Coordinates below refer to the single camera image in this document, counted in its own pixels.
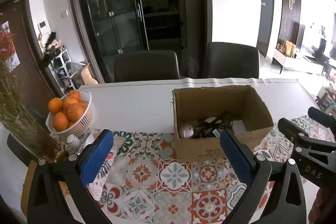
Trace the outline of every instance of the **white round object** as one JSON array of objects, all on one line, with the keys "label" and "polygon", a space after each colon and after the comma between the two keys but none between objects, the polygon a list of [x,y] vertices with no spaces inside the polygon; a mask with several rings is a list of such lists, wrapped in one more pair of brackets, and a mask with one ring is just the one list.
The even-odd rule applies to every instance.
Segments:
[{"label": "white round object", "polygon": [[188,123],[181,124],[177,131],[181,139],[190,139],[194,135],[194,127]]},{"label": "white round object", "polygon": [[74,134],[70,134],[67,137],[67,143],[75,150],[77,150],[82,144],[81,141]]},{"label": "white round object", "polygon": [[265,160],[266,158],[265,158],[264,155],[262,155],[262,154],[258,154],[258,155],[257,155],[257,159],[263,161],[263,160]]},{"label": "white round object", "polygon": [[[95,114],[94,114],[94,111],[93,111],[93,104],[92,104],[92,95],[91,95],[91,93],[89,93],[86,90],[76,90],[76,91],[78,91],[80,93],[81,100],[87,102],[87,107],[86,107],[86,110],[84,111],[84,114],[71,127],[67,128],[64,131],[57,132],[55,130],[55,128],[53,127],[53,121],[54,121],[55,115],[51,114],[49,112],[45,124],[46,124],[46,126],[47,126],[47,128],[49,129],[50,132],[52,132],[54,134],[58,134],[58,135],[64,134],[64,135],[67,135],[67,136],[69,136],[70,134],[73,134],[76,137],[79,137],[89,129],[89,127],[90,127],[90,125],[91,125],[91,123],[92,123],[92,121],[95,117]],[[61,98],[61,100],[64,101],[67,96],[68,96],[67,94],[64,95]]]},{"label": "white round object", "polygon": [[71,154],[71,155],[68,157],[68,160],[69,160],[69,161],[77,160],[77,155],[76,155],[76,154]]},{"label": "white round object", "polygon": [[44,165],[46,163],[45,159],[40,159],[39,160],[39,165]]},{"label": "white round object", "polygon": [[292,158],[289,158],[288,159],[288,163],[291,164],[291,165],[294,165],[295,164],[295,160],[292,159]]}]

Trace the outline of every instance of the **light switch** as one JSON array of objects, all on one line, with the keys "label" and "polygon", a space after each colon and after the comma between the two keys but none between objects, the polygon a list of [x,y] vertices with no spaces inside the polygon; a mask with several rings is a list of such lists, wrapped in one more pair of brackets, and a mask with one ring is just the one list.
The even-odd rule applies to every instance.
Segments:
[{"label": "light switch", "polygon": [[65,18],[67,17],[69,14],[68,14],[68,10],[65,10],[63,12],[61,12],[61,18]]}]

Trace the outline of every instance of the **blue gripper pad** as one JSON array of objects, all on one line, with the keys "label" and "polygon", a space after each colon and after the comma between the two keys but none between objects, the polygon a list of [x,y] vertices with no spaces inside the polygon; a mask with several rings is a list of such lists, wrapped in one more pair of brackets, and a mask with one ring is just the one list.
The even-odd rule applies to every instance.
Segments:
[{"label": "blue gripper pad", "polygon": [[104,129],[95,141],[87,145],[80,156],[83,162],[79,163],[81,181],[86,186],[95,180],[104,160],[113,147],[113,133]]},{"label": "blue gripper pad", "polygon": [[220,131],[219,142],[240,182],[250,186],[253,182],[252,169],[226,130]]}]

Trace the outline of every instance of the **fruit basket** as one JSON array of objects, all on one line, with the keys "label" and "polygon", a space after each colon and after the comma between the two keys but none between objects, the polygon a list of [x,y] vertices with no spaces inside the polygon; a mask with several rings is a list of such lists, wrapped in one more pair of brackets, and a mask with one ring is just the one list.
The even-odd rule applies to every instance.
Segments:
[{"label": "fruit basket", "polygon": [[[45,124],[50,132],[59,134],[59,135],[64,134],[66,136],[69,136],[70,134],[74,134],[76,137],[79,137],[80,135],[84,134],[90,127],[93,121],[93,118],[95,117],[95,114],[93,112],[92,95],[86,90],[77,90],[77,91],[80,93],[82,100],[87,102],[87,107],[86,107],[86,110],[84,111],[84,114],[71,127],[67,128],[64,131],[57,132],[55,128],[53,127],[53,121],[54,121],[55,115],[49,112]],[[67,94],[64,95],[61,98],[61,100],[64,101],[67,96],[68,96]]]}]

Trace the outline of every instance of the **cardboard box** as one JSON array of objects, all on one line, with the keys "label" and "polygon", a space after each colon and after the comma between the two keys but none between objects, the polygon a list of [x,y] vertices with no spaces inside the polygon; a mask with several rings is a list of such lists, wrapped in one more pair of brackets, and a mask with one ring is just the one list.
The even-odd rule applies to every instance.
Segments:
[{"label": "cardboard box", "polygon": [[225,154],[218,138],[180,139],[178,125],[183,122],[217,117],[224,111],[242,120],[243,132],[237,139],[254,149],[273,128],[272,117],[262,99],[249,85],[173,90],[174,136],[179,162],[222,159]]},{"label": "cardboard box", "polygon": [[73,81],[73,84],[75,85],[76,89],[79,89],[81,85],[95,85],[98,84],[98,81],[94,78],[92,78],[92,75],[90,73],[89,65],[86,65],[82,70],[81,73],[76,73],[71,80]]}]

